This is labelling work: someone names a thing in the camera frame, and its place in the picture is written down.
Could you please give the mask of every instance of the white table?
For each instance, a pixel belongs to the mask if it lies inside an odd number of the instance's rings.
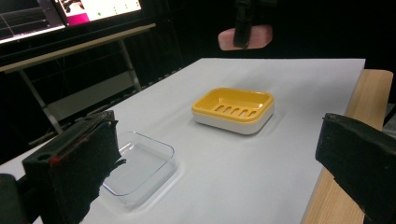
[[[115,105],[118,133],[172,146],[181,165],[146,209],[125,214],[99,197],[83,223],[300,223],[322,167],[315,160],[322,117],[345,113],[363,66],[359,59],[202,59]],[[195,122],[192,104],[217,87],[269,91],[274,115],[252,135]],[[22,176],[26,154],[0,172]]]

